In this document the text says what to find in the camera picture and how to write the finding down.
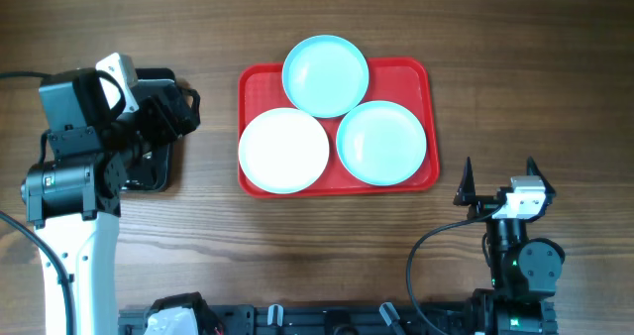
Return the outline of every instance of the cable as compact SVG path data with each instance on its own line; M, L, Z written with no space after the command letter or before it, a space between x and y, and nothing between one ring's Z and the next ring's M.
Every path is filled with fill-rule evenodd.
M425 234L425 236L421 237L420 240L418 240L418 242L416 242L416 244L412 248L412 251L409 253L409 257L407 258L407 266L405 267L405 282L407 283L407 293L409 294L409 299L411 300L412 305L414 306L414 309L416 310L416 313L418 314L418 316L420 316L420 318L423 319L427 323L427 325L429 325L429 327L431 329L433 329L434 331L436 331L440 335L449 335L449 334L447 334L443 330L439 329L436 325L434 325L431 322L431 320L429 320L427 318L427 316L425 316L425 313L421 309L420 304L418 303L418 300L416 300L416 296L414 296L414 290L412 289L411 272L412 272L412 263L414 262L414 256L416 256L416 251L421 247L423 242L425 242L425 240L427 240L428 238L430 238L430 237L432 237L432 236L434 236L434 235L436 235L438 233L441 233L443 231L449 230L449 229L453 229L453 228L456 228L456 227L461 227L461 226L473 224L474 222L484 221L484 220L488 219L489 217L491 217L500 208L502 208L502 206L504 206L504 204L499 205L492 212L490 212L490 213L488 213L488 214L486 214L484 216L480 216L479 218L473 218L473 219L470 219L470 220L455 222L453 224L444 225L444 226L441 226L441 227L438 227L438 228L436 228L434 230L429 231L427 234Z
M66 268L63 266L63 263L59 260L57 255L53 252L51 247L47 245L38 235L33 233L28 228L24 227L20 222L16 221L13 217L7 215L3 211L0 211L0 218L6 221L9 225L13 226L16 230L20 231L23 235L25 235L29 240L31 240L42 252L47 255L51 264L55 268L57 272L57 281L61 285L61 293L63 295L63 306L66 312L66 334L73 335L74 334L74 312L72 309L72 295L70 292L70 282L68 280L68 273L66 272Z
M47 140L49 139L50 129L47 129L42 132L42 136L40 137L40 159L38 160L38 164L41 166L44 163L44 160L47 158Z
M491 268L491 260L488 258L488 252L486 251L486 238L488 235L486 232L482 235L482 252L484 253L484 260L486 261L486 265Z
M49 73L34 72L34 71L12 71L12 72L0 72L0 79L11 77L39 77L47 78L51 77Z

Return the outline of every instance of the white plate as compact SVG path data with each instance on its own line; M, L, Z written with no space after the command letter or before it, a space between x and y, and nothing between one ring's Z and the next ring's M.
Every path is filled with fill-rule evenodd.
M386 186L409 178L423 164L425 131L405 107L367 102L352 110L337 130L337 153L357 179Z
M281 73L295 107L319 118L341 116L366 95L370 72L359 49L345 39L317 36L288 54Z
M297 192L315 182L329 153L323 127L294 108L276 108L256 117L238 145L238 160L247 178L278 194Z

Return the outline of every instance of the red tray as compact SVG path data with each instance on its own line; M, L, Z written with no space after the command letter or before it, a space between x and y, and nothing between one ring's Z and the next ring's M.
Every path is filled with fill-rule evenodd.
M304 197L377 192L420 191L431 187L440 174L436 128L425 67L412 57L369 58L370 86L362 103L392 101L410 110L420 121L427 135L427 155L421 168L407 180L392 186L366 184L352 176L339 160L335 140L342 117L317 119L326 130L330 142L330 158L326 169L312 185L291 194L273 194L251 183L238 165L238 181L253 197ZM265 111L278 107L294 107L281 84L282 63L260 63L247 68L240 77L238 105L238 138L247 125Z

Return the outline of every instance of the wooden table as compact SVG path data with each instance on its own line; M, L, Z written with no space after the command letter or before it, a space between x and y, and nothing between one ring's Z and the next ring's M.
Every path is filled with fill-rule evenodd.
M91 66L111 52L168 66L202 95L173 186L124 197L119 306L199 290L210 303L407 302L405 260L452 205L465 158L493 193L533 156L559 195L531 225L567 251L562 334L634 328L634 0L0 0L0 70ZM430 74L442 173L422 193L255 200L237 183L238 78L318 34ZM47 127L32 79L0 82L0 208ZM429 241L420 299L459 300L490 277L482 225ZM0 333L44 332L36 248L0 224Z

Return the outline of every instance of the teal plate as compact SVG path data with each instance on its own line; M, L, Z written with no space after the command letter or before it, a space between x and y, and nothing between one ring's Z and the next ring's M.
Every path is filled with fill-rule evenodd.
M398 184L423 164L425 130L405 107L387 101L353 109L337 131L337 154L357 179L377 186Z
M299 43L288 54L281 73L290 102L313 117L348 113L366 95L368 63L345 39L317 36Z

